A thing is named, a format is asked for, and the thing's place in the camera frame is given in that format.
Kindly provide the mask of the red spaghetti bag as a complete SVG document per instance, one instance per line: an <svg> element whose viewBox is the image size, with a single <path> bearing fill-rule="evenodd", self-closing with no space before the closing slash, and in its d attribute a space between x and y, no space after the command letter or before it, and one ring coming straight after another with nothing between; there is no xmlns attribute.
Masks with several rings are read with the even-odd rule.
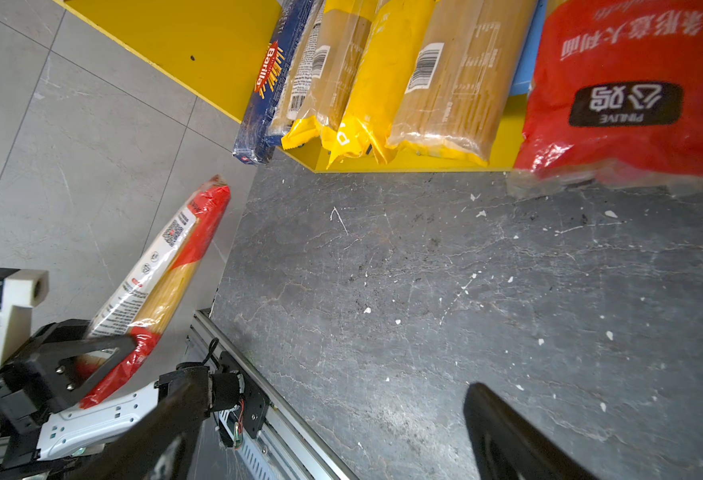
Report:
<svg viewBox="0 0 703 480"><path fill-rule="evenodd" d="M231 200L218 175L175 212L129 274L90 320L86 336L128 335L135 348L79 401L83 409L107 400L141 368L167 330L212 243Z"/></svg>
<svg viewBox="0 0 703 480"><path fill-rule="evenodd" d="M703 189L703 1L553 1L507 189Z"/></svg>

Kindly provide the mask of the yellow top spaghetti bag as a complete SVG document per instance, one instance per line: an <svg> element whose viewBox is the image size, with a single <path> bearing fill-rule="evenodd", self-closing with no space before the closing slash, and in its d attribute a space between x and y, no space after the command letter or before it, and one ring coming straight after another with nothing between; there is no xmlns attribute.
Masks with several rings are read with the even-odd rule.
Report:
<svg viewBox="0 0 703 480"><path fill-rule="evenodd" d="M537 2L439 1L387 147L489 164Z"/></svg>

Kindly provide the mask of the yellow Pastatime spaghetti bag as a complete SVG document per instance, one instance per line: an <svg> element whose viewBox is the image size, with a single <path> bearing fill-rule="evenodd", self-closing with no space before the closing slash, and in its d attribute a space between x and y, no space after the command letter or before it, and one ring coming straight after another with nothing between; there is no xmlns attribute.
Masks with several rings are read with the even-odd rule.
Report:
<svg viewBox="0 0 703 480"><path fill-rule="evenodd" d="M329 162L373 155L381 164L397 156L387 145L405 96L434 1L387 1L375 16Z"/></svg>

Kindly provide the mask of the clear spaghetti bag white label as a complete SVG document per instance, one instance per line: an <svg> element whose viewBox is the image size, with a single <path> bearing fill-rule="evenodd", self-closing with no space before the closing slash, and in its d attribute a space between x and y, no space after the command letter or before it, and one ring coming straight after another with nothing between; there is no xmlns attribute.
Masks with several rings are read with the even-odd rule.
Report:
<svg viewBox="0 0 703 480"><path fill-rule="evenodd" d="M323 18L324 1L315 1L290 64L281 96L266 132L268 146L281 146L281 138L290 130L311 86L311 70L316 42Z"/></svg>

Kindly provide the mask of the yellow short spaghetti bag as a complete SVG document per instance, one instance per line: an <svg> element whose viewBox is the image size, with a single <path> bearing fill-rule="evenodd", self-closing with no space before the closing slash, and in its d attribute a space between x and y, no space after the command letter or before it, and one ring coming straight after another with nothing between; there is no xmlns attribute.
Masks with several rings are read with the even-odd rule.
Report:
<svg viewBox="0 0 703 480"><path fill-rule="evenodd" d="M336 134L379 9L375 0L327 1L311 64L311 84L290 131L281 139L293 149L317 138L326 150Z"/></svg>

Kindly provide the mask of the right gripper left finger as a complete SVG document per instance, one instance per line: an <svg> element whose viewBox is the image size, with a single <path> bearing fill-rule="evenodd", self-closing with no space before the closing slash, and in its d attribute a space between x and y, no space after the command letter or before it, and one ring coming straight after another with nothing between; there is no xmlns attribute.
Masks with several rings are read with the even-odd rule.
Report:
<svg viewBox="0 0 703 480"><path fill-rule="evenodd" d="M171 479L187 478L209 408L209 370L191 366L159 377L157 406L95 459L71 472L72 479L144 479L172 444Z"/></svg>

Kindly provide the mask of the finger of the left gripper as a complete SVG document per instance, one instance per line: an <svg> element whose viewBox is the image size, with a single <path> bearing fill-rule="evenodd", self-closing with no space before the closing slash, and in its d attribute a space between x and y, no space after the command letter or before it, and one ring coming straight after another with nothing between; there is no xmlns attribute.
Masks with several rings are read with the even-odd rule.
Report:
<svg viewBox="0 0 703 480"><path fill-rule="evenodd" d="M21 350L17 365L22 380L20 391L39 410L58 413L75 406L119 363L135 350L130 335L65 341L32 340ZM95 372L82 373L77 361L92 352L110 350Z"/></svg>

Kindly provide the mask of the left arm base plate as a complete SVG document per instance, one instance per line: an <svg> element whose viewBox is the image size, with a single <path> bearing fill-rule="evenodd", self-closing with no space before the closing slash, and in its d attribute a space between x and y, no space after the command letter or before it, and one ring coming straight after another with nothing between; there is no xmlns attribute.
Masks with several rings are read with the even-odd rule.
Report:
<svg viewBox="0 0 703 480"><path fill-rule="evenodd" d="M237 375L239 400L233 408L215 414L216 430L225 448L239 449L244 445L245 440L257 438L264 424L270 400L230 353L221 353L218 361L225 373Z"/></svg>

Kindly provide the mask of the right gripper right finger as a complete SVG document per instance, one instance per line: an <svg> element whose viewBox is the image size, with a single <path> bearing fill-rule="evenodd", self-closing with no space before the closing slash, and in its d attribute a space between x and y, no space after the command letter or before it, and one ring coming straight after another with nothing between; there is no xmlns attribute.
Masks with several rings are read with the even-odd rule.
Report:
<svg viewBox="0 0 703 480"><path fill-rule="evenodd" d="M463 416L483 479L593 479L489 386L467 389Z"/></svg>

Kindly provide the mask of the blue Barilla spaghetti box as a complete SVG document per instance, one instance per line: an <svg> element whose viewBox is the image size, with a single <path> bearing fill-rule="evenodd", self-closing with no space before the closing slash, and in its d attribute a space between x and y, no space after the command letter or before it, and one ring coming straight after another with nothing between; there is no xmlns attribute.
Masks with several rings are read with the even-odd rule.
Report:
<svg viewBox="0 0 703 480"><path fill-rule="evenodd" d="M247 165L265 164L271 160L274 146L266 140L267 129L276 108L316 1L287 1L274 26L259 67L232 154Z"/></svg>

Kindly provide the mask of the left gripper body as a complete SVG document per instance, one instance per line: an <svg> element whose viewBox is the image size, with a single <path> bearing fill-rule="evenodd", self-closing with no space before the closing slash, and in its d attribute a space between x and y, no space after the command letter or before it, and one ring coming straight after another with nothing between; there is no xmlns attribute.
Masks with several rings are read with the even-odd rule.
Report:
<svg viewBox="0 0 703 480"><path fill-rule="evenodd" d="M79 319L48 324L0 367L0 439L7 439L2 468L35 462L43 424L89 394L90 376L76 367L90 351L86 330Z"/></svg>

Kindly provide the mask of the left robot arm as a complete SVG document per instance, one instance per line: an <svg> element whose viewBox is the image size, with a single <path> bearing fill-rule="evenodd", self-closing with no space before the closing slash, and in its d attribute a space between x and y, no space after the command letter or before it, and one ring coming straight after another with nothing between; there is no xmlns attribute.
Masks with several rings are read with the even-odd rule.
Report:
<svg viewBox="0 0 703 480"><path fill-rule="evenodd" d="M84 323L39 330L0 369L0 479L185 479L202 424L242 406L240 374L208 354L90 409L71 359Z"/></svg>

